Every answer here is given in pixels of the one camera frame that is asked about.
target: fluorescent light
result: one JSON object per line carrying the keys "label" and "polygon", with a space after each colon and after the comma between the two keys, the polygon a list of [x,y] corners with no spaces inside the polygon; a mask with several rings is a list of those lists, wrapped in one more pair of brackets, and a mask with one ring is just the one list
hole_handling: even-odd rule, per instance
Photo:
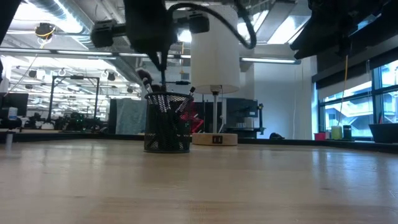
{"label": "fluorescent light", "polygon": [[138,53],[120,53],[120,56],[124,57],[148,57],[147,54],[138,54]]}
{"label": "fluorescent light", "polygon": [[116,57],[88,56],[87,59],[116,60]]}
{"label": "fluorescent light", "polygon": [[51,51],[43,49],[13,49],[1,47],[0,52],[17,52],[17,53],[37,53],[37,54],[49,54]]}
{"label": "fluorescent light", "polygon": [[[96,88],[97,85],[81,85],[81,87],[92,87]],[[100,88],[113,88],[113,87],[127,87],[127,84],[120,84],[120,85],[100,85]]]}
{"label": "fluorescent light", "polygon": [[37,105],[27,105],[28,107],[41,107],[41,108],[48,108],[48,106],[45,106],[43,104],[37,104]]}
{"label": "fluorescent light", "polygon": [[[12,91],[10,93],[28,93],[29,96],[50,96],[51,93],[36,93],[29,91]],[[54,93],[54,97],[75,96],[84,99],[95,99],[95,95],[79,94],[79,93]],[[105,100],[106,97],[111,98],[138,98],[136,95],[98,95],[99,100]]]}
{"label": "fluorescent light", "polygon": [[261,63],[295,63],[295,60],[273,59],[273,58],[242,58],[242,62],[261,62]]}
{"label": "fluorescent light", "polygon": [[75,85],[68,85],[68,88],[75,91],[80,91],[80,88]]}
{"label": "fluorescent light", "polygon": [[66,18],[60,19],[56,21],[56,25],[59,26],[63,31],[70,33],[79,33],[83,30],[83,27],[80,23],[75,19],[72,15],[73,12],[70,12],[60,0],[53,0],[59,8],[65,13]]}
{"label": "fluorescent light", "polygon": [[58,50],[60,54],[72,54],[72,55],[92,55],[92,56],[112,56],[111,52],[90,52],[90,51],[74,51],[74,50]]}

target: black mesh pen cup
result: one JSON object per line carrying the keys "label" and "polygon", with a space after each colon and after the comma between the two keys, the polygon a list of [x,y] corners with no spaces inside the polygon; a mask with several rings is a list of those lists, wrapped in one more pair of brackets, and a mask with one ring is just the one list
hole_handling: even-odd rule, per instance
{"label": "black mesh pen cup", "polygon": [[144,150],[189,152],[193,97],[179,93],[148,93]]}

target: pipe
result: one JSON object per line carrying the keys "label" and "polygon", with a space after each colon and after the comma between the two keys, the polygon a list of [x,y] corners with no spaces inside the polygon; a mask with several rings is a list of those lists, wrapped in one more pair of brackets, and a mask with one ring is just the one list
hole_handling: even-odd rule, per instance
{"label": "pipe", "polygon": [[108,11],[102,0],[95,0],[95,2],[97,3],[98,7],[105,13],[105,16],[108,19],[112,19],[111,13]]}
{"label": "pipe", "polygon": [[114,4],[112,4],[109,0],[102,0],[102,1],[105,3],[106,7],[111,11],[113,16],[119,23],[126,23],[126,19],[120,15],[119,11],[116,9]]}
{"label": "pipe", "polygon": [[[39,9],[51,13],[57,19],[65,21],[68,17],[74,18],[74,20],[82,26],[83,30],[80,32],[82,35],[90,35],[91,29],[94,26],[94,22],[81,10],[81,8],[71,0],[26,0],[34,4]],[[96,50],[90,37],[73,37],[76,41],[84,45],[89,50]],[[116,60],[109,61],[108,63],[114,65],[120,71],[127,80],[130,82],[140,83],[141,79],[136,73],[136,69],[126,62],[125,58],[117,58]]]}
{"label": "pipe", "polygon": [[[33,30],[8,30],[7,34],[26,35],[26,34],[35,34],[35,32]],[[64,36],[64,37],[86,37],[86,38],[90,38],[89,34],[81,34],[81,33],[54,32],[53,35]]]}

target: window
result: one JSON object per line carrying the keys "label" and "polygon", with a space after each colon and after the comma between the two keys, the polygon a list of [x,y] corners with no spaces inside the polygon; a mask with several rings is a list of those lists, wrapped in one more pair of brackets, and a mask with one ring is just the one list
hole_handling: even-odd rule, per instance
{"label": "window", "polygon": [[398,60],[381,67],[382,87],[398,85]]}
{"label": "window", "polygon": [[398,91],[383,94],[383,123],[398,123]]}
{"label": "window", "polygon": [[[360,84],[358,86],[352,87],[346,91],[344,91],[344,97],[348,96],[354,96],[359,93],[367,93],[372,90],[372,81]],[[334,95],[328,96],[324,99],[325,102],[331,101],[331,100],[337,100],[341,99],[343,97],[343,92],[336,93]]]}
{"label": "window", "polygon": [[369,124],[373,123],[372,98],[345,101],[342,107],[341,103],[326,105],[325,122],[326,130],[337,125],[351,125],[353,136],[372,136],[369,128]]}
{"label": "window", "polygon": [[370,69],[367,75],[346,81],[343,104],[343,92],[336,92],[344,83],[326,86],[318,92],[320,131],[351,125],[353,137],[370,141],[373,136],[369,124],[398,123],[398,60]]}

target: wooden base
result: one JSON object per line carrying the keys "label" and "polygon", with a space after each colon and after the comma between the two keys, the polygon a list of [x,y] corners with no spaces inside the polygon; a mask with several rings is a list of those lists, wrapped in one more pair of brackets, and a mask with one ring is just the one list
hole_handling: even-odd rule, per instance
{"label": "wooden base", "polygon": [[192,144],[202,146],[237,146],[237,134],[224,133],[194,133],[192,134]]}

